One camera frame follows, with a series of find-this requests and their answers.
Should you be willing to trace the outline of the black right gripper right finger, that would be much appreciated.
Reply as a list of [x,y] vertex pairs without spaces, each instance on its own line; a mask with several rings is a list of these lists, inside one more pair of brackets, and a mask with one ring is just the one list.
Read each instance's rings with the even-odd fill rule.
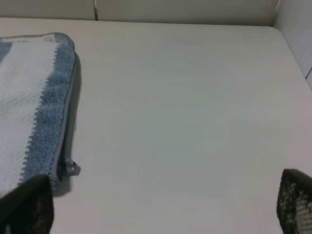
[[284,169],[276,213],[284,234],[312,234],[312,178],[297,169]]

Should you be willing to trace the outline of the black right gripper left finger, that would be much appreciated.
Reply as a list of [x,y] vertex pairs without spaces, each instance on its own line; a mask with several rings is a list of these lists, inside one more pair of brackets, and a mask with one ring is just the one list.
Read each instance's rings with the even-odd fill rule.
[[53,193],[47,175],[31,178],[0,199],[2,234],[48,234],[53,221]]

